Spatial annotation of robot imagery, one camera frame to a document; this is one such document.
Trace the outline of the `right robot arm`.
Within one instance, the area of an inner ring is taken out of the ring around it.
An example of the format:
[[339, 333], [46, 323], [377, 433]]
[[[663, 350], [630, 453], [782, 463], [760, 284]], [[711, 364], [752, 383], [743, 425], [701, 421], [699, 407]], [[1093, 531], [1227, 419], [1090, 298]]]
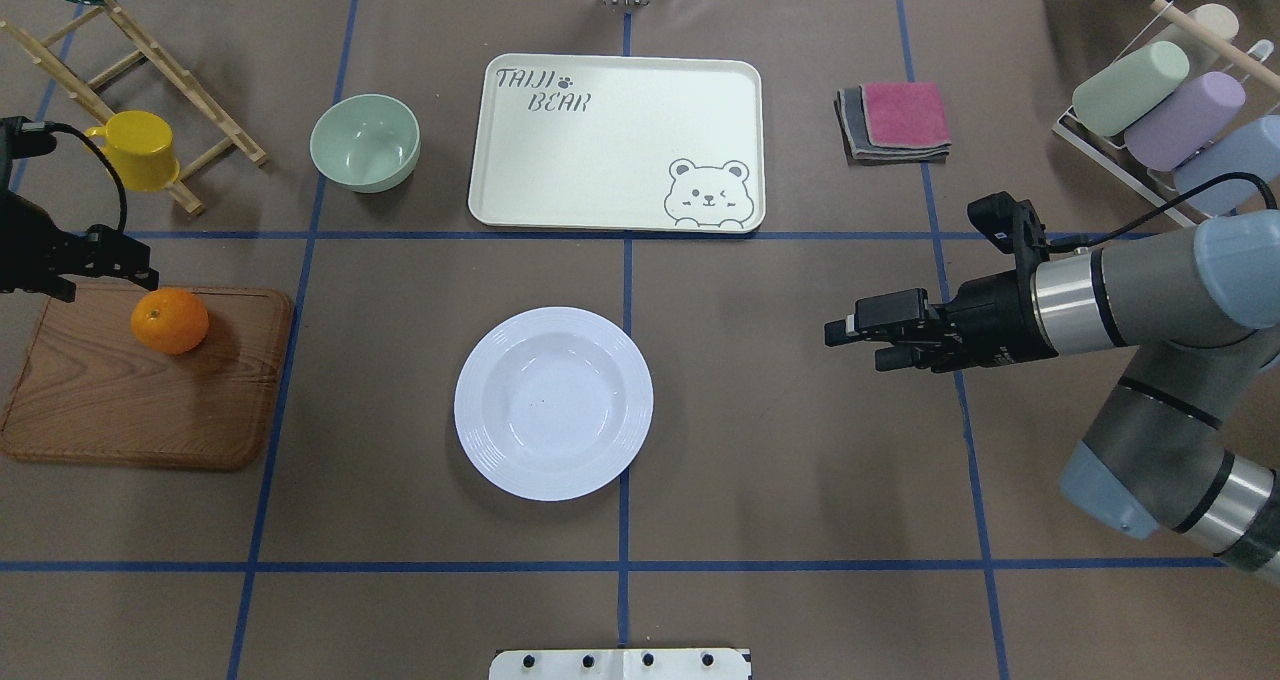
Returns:
[[941, 305], [923, 289], [859, 300], [826, 324], [826, 344], [876, 342], [877, 370], [932, 373], [1133, 350], [1062, 471], [1062, 494], [1129, 537], [1165, 528], [1275, 583], [1277, 470], [1217, 434], [1277, 365], [1277, 213], [1112, 245], [1052, 242], [1009, 193], [968, 215], [1011, 270], [965, 282]]

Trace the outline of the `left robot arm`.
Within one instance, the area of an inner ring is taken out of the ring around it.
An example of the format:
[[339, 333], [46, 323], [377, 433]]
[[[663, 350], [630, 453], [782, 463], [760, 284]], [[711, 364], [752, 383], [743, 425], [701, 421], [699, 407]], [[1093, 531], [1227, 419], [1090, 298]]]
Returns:
[[146, 291], [160, 286], [145, 243], [104, 224], [90, 225], [83, 234], [64, 232], [37, 205], [3, 192], [1, 292], [23, 291], [72, 304], [77, 288], [68, 275], [110, 277]]

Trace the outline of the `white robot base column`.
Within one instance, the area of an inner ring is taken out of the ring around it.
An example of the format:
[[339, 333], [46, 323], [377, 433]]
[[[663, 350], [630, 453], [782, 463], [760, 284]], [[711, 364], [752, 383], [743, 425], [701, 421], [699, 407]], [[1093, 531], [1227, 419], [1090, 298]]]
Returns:
[[745, 649], [602, 648], [502, 651], [489, 679], [753, 679]]

